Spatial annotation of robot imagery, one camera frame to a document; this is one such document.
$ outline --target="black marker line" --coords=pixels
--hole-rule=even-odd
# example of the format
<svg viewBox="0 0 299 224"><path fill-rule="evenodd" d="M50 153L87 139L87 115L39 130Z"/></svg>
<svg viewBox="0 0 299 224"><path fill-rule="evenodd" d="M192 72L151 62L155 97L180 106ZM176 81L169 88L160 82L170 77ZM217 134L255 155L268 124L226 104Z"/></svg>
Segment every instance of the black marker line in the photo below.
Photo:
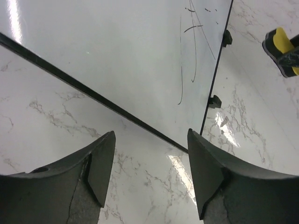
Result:
<svg viewBox="0 0 299 224"><path fill-rule="evenodd" d="M181 48L181 77L182 77L182 95L181 95L181 101L178 103L178 105L181 104L183 100L183 66L182 66L182 15L180 17L179 21L179 41L180 41L180 48Z"/></svg>
<svg viewBox="0 0 299 224"><path fill-rule="evenodd" d="M193 27L191 27L191 28L195 28L196 26L194 26L194 20L193 20L193 15L192 15L192 13L191 13L191 18L192 18L192 25L193 25ZM191 82L193 82L194 83L194 81L195 81L195 77L196 77L196 70L197 70L197 51L196 51L196 39L195 39L195 30L193 29L193 34L194 34L194 47L195 47L195 73L194 73L194 78L193 78L193 80L191 79Z"/></svg>
<svg viewBox="0 0 299 224"><path fill-rule="evenodd" d="M189 12L195 13L195 11L193 11L191 9L188 9L188 8L185 8L185 9L187 9Z"/></svg>
<svg viewBox="0 0 299 224"><path fill-rule="evenodd" d="M190 28L188 28L187 30L185 30L184 33L187 32L189 29L192 29L192 28L195 28L195 27L202 27L202 26L203 26L203 25L198 25L198 26L190 27Z"/></svg>
<svg viewBox="0 0 299 224"><path fill-rule="evenodd" d="M201 25L201 22L200 22L199 17L198 17L198 15L197 15L196 12L195 12L195 14L196 14L196 17L197 17L197 19L198 19L199 24ZM201 30L202 30L202 33L203 33L204 36L205 36L206 42L207 42L207 44L208 44L208 46L209 46L209 49L210 49L210 51L211 51L211 53L212 53L212 55L213 55L213 58L214 58L214 60L216 60L216 58L215 58L215 56L214 56L214 54L213 54L213 51L212 51L212 49L211 49L211 46L210 46L210 44L209 44L209 41L207 41L207 37L206 37L206 34L205 34L205 32L204 32L204 29L201 28Z"/></svg>

